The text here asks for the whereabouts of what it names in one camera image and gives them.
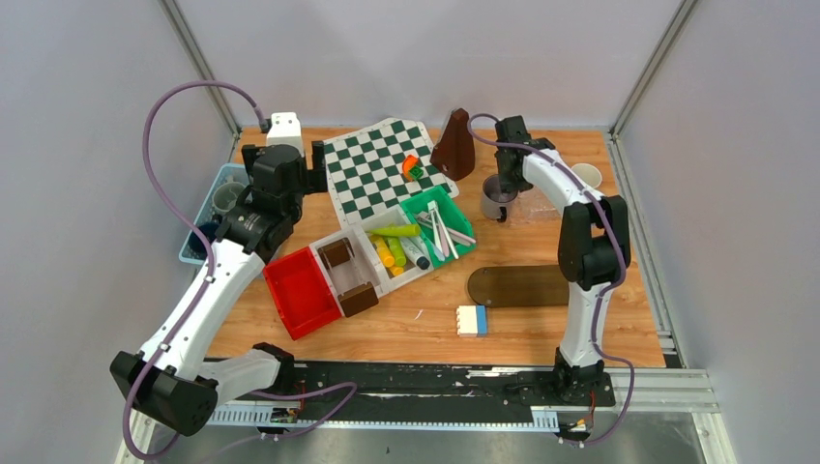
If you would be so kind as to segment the purple mug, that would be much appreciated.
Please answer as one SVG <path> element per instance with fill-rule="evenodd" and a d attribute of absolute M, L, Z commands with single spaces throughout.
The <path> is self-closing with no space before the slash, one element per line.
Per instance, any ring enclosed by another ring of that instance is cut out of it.
<path fill-rule="evenodd" d="M 502 190 L 499 176 L 497 174 L 491 175 L 483 181 L 480 201 L 481 212 L 487 219 L 504 223 L 510 216 L 516 198 L 516 191 Z"/>

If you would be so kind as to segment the cream mug yellow handle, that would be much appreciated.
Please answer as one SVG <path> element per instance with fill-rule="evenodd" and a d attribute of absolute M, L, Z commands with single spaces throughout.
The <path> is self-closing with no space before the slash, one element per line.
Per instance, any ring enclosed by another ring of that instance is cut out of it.
<path fill-rule="evenodd" d="M 598 189 L 602 184 L 602 174 L 593 164 L 577 163 L 571 171 L 588 189 Z"/>

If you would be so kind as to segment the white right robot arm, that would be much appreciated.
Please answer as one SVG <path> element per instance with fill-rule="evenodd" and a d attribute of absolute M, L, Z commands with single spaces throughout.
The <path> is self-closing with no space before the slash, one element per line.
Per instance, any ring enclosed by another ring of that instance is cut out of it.
<path fill-rule="evenodd" d="M 558 264 L 569 283 L 569 319 L 556 351 L 552 389 L 573 404 L 603 381 L 600 339 L 614 288 L 630 262 L 628 206 L 580 179 L 545 138 L 534 138 L 520 116 L 494 125 L 504 192 L 536 188 L 561 215 Z"/>

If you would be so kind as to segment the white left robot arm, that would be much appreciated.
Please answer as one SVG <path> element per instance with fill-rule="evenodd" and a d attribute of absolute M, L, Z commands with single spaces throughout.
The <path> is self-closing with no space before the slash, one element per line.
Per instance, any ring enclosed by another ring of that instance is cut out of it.
<path fill-rule="evenodd" d="M 125 398 L 183 436 L 197 433 L 223 403 L 254 391 L 273 399 L 296 387 L 294 358 L 265 342 L 241 357 L 206 361 L 206 352 L 245 288 L 272 261 L 312 193 L 302 149 L 242 149 L 250 184 L 223 216 L 211 256 L 162 326 L 135 354 L 119 352 L 109 371 Z"/>

